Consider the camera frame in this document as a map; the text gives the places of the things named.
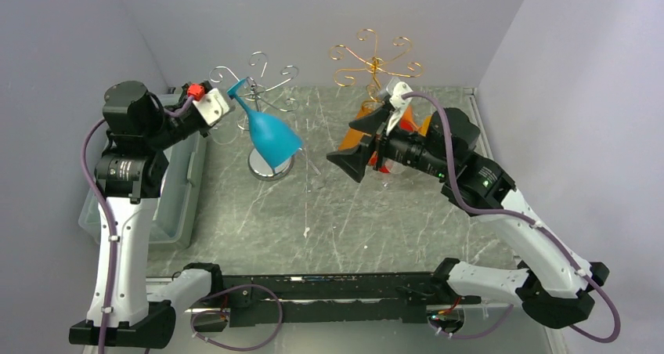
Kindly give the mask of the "clear plastic storage box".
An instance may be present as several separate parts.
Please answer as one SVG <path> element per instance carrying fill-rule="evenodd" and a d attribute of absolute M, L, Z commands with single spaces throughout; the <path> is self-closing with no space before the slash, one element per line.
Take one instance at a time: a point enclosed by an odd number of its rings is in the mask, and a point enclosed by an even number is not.
<path fill-rule="evenodd" d="M 127 197 L 132 203 L 156 199 L 150 221 L 150 245 L 188 247 L 197 198 L 187 172 L 204 155 L 202 135 L 195 132 L 176 144 L 156 144 L 155 96 L 107 92 L 103 118 L 107 144 L 97 162 L 93 185 L 105 198 Z"/>

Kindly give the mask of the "blue plastic wine glass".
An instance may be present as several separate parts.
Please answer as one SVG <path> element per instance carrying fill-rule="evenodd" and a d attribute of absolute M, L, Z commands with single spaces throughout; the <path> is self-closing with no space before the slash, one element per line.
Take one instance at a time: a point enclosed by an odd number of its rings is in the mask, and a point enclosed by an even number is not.
<path fill-rule="evenodd" d="M 303 140 L 278 117 L 251 109 L 237 92 L 246 84 L 246 78 L 239 80 L 227 90 L 227 94 L 237 101 L 247 115 L 254 148 L 270 168 L 276 168 L 303 147 Z"/>

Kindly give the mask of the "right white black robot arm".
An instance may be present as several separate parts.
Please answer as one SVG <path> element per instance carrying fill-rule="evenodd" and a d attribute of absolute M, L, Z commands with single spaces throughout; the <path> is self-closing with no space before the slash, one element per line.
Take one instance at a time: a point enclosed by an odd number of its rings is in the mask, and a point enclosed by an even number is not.
<path fill-rule="evenodd" d="M 576 327 L 594 308 L 608 267 L 577 255 L 542 223 L 495 161 L 475 150 L 479 128 L 457 108 L 431 116 L 420 134 L 389 128 L 392 108 L 384 105 L 352 121 L 361 139 L 350 148 L 328 153 L 327 160 L 356 182 L 369 166 L 386 161 L 434 176 L 448 201 L 467 215 L 488 222 L 521 258 L 517 269 L 472 265 L 444 259 L 434 271 L 431 292 L 441 303 L 484 297 L 521 308 L 545 327 Z"/>

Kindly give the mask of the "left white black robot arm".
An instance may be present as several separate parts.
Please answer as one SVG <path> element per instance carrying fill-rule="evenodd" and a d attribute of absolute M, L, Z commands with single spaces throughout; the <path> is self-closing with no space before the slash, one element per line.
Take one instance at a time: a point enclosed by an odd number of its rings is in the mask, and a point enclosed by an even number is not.
<path fill-rule="evenodd" d="M 103 96 L 107 145 L 94 168 L 81 168 L 100 213 L 96 285 L 86 317 L 70 328 L 73 345 L 145 351 L 165 348 L 178 317 L 192 305 L 213 307 L 225 296 L 219 265 L 194 262 L 164 288 L 147 290 L 150 230 L 168 168 L 167 148 L 205 135 L 235 105 L 208 82 L 189 85 L 164 105 L 140 81 L 123 81 Z"/>

